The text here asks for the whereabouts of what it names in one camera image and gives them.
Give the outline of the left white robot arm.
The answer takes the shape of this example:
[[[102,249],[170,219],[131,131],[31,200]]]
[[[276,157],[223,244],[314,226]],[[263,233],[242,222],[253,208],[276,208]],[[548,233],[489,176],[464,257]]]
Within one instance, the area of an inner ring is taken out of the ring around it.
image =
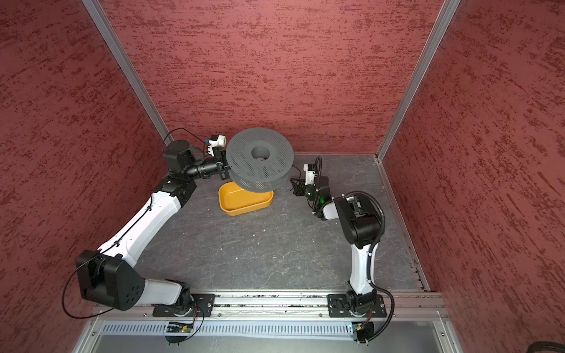
[[[74,274],[81,297],[109,310],[152,305],[172,316],[195,315],[194,299],[184,282],[146,279],[135,266],[150,241],[191,198],[197,179],[227,179],[229,169],[224,153],[194,164],[170,162],[169,173],[142,209],[98,250],[85,250],[77,258]]]

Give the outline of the dark grey cable spool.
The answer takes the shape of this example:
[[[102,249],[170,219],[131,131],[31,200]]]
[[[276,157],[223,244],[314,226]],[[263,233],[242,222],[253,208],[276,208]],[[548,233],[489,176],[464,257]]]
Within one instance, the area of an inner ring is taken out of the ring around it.
[[[230,179],[253,193],[276,190],[291,172],[294,150],[279,132],[252,128],[234,135],[226,148]]]

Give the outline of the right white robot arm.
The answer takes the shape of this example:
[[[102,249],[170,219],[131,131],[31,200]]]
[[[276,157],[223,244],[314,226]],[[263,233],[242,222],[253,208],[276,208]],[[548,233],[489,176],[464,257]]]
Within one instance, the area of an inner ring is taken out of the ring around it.
[[[324,221],[338,220],[352,250],[348,291],[342,301],[353,316],[367,315],[378,302],[374,253],[385,231],[383,208],[364,191],[332,197],[326,176],[319,182],[292,178],[290,183],[294,195],[307,198],[313,215]]]

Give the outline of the yellow plastic tray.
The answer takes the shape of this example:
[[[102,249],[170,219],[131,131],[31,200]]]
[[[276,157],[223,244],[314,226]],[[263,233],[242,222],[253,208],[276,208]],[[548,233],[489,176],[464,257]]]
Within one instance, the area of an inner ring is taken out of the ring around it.
[[[253,193],[240,188],[235,182],[228,182],[219,188],[220,208],[228,216],[240,216],[269,207],[275,193]]]

